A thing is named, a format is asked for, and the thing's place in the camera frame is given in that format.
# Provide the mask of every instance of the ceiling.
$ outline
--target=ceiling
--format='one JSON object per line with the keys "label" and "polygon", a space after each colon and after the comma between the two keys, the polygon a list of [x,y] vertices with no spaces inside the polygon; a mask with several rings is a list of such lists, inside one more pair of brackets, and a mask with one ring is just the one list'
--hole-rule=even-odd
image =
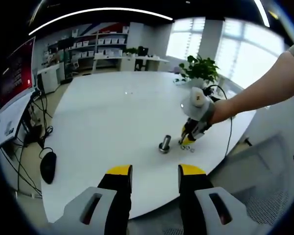
{"label": "ceiling", "polygon": [[[271,0],[265,2],[265,10]],[[5,57],[26,39],[30,38],[28,33],[42,24],[57,17],[98,7],[127,7],[155,12],[168,17],[182,19],[187,17],[205,16],[208,19],[223,20],[224,17],[236,18],[263,25],[261,15],[253,0],[43,0],[34,21],[29,25],[29,21],[41,0],[23,0],[9,2],[8,7],[5,2],[1,2],[5,14],[0,16],[0,35],[4,39],[0,43],[4,44],[0,56]],[[271,30],[277,32],[286,39],[288,44],[292,44],[279,20],[274,19],[267,13]],[[38,30],[33,35],[37,38],[49,35],[79,24],[89,24],[96,22],[140,22],[151,26],[172,23],[166,19],[151,16],[148,14],[128,12],[128,11],[96,11],[70,16]]]}

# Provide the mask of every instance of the green leaves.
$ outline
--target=green leaves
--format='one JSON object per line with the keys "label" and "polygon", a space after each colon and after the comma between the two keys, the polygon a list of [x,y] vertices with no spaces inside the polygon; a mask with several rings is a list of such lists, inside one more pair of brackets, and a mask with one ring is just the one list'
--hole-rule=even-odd
{"label": "green leaves", "polygon": [[215,61],[207,58],[203,59],[200,55],[197,55],[197,58],[193,56],[187,57],[187,62],[189,63],[188,67],[185,64],[179,64],[180,68],[184,71],[184,74],[181,74],[183,78],[202,78],[206,81],[215,81],[218,77]]}

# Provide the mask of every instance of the hand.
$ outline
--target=hand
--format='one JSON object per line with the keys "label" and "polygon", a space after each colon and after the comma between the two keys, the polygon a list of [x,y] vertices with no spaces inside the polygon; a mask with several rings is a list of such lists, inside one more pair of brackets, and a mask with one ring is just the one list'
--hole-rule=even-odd
{"label": "hand", "polygon": [[218,122],[222,122],[227,120],[228,118],[234,116],[236,113],[234,112],[234,108],[232,106],[231,100],[221,99],[215,103],[215,112],[209,121],[209,124],[216,124]]}

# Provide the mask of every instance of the floor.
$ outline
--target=floor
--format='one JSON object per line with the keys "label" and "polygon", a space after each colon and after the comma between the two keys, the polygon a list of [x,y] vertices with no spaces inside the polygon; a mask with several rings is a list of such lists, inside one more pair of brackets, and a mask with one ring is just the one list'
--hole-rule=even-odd
{"label": "floor", "polygon": [[[56,92],[48,94],[48,113],[53,116],[56,107],[64,94],[65,90],[69,84],[61,85]],[[37,110],[37,116],[42,119],[42,112]],[[50,125],[51,118],[47,117],[47,124]],[[248,148],[247,144],[238,144],[229,154],[229,157],[234,156],[235,153],[238,153],[242,150]],[[37,188],[41,189],[40,185],[40,158],[39,152],[40,147],[37,143],[32,143],[28,147],[23,149],[21,162],[24,168],[27,170],[28,174],[31,176],[33,181],[35,182]],[[25,176],[23,169],[21,169],[20,173]],[[20,190],[24,192],[34,193],[34,190],[28,186],[24,181],[20,179]],[[23,209],[25,215],[28,217],[29,221],[37,228],[44,227],[48,224],[47,217],[45,214],[43,201],[42,199],[32,199],[31,197],[18,194],[17,201],[20,207]]]}

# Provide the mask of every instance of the red screen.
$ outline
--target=red screen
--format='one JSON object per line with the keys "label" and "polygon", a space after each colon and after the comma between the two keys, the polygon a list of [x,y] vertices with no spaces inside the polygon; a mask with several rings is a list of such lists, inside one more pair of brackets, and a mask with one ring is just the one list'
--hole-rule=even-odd
{"label": "red screen", "polygon": [[17,94],[32,87],[31,58],[33,46],[34,38],[21,45],[8,57],[8,71],[3,75],[0,86],[1,107]]}

